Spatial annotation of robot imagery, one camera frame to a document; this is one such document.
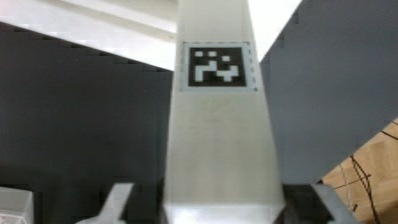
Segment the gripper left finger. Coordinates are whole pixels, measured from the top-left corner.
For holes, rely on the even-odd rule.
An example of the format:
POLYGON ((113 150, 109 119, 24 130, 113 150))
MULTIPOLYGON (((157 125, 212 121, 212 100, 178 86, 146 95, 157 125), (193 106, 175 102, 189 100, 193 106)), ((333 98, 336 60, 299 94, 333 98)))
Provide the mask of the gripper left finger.
POLYGON ((100 212, 75 224, 159 224, 161 183, 116 182, 100 212))

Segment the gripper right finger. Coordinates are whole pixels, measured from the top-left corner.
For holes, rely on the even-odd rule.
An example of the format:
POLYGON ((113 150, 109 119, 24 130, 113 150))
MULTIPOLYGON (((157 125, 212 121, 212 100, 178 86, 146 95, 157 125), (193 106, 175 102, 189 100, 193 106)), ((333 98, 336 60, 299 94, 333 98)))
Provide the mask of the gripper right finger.
POLYGON ((324 184, 285 185, 283 224, 363 224, 338 193, 324 184))

